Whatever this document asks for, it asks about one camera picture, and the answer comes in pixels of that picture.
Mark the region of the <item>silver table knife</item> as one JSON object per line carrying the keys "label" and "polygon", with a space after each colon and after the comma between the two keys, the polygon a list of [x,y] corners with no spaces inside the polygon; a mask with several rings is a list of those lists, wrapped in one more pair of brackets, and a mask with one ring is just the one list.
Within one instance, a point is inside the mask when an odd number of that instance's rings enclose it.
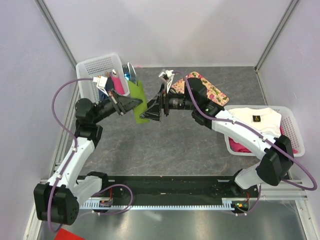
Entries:
{"label": "silver table knife", "polygon": [[129,80],[133,84],[137,84],[136,71],[134,66],[130,62],[127,63],[127,66],[128,66],[128,72],[129,72]]}

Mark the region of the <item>blue metallic fork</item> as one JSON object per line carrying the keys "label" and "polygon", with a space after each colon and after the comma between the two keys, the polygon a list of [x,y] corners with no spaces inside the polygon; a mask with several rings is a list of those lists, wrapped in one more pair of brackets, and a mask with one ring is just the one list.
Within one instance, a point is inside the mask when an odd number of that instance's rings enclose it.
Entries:
{"label": "blue metallic fork", "polygon": [[129,70],[129,67],[128,67],[128,64],[127,64],[127,63],[122,65],[122,70],[123,70],[124,78],[125,78],[127,81],[130,81],[130,80],[131,80],[130,70]]}

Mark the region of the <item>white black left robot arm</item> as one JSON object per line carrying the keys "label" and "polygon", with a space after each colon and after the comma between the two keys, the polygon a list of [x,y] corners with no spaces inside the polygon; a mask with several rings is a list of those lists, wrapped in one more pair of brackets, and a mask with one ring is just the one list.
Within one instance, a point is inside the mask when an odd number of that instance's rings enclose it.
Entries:
{"label": "white black left robot arm", "polygon": [[80,171],[101,139],[103,127],[98,123],[114,113],[122,116],[142,102],[114,90],[109,91],[107,99],[99,102],[87,98],[76,102],[73,143],[55,173],[46,183],[37,184],[33,191],[39,220],[70,226],[75,222],[80,206],[90,197],[104,197],[109,193],[107,174],[92,171],[84,180],[78,181]]}

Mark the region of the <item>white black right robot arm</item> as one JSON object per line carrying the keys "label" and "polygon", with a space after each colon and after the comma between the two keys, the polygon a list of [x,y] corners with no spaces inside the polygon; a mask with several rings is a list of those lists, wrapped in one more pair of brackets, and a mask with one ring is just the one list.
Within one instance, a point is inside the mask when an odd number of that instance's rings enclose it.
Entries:
{"label": "white black right robot arm", "polygon": [[199,78],[187,79],[183,94],[165,91],[162,85],[147,106],[140,117],[154,121],[160,121],[161,114],[168,115],[170,110],[191,110],[192,118],[199,125],[231,137],[260,160],[233,176],[229,191],[235,197],[261,183],[277,186],[293,165],[293,148],[287,136],[275,137],[239,120],[207,97],[207,88]]}

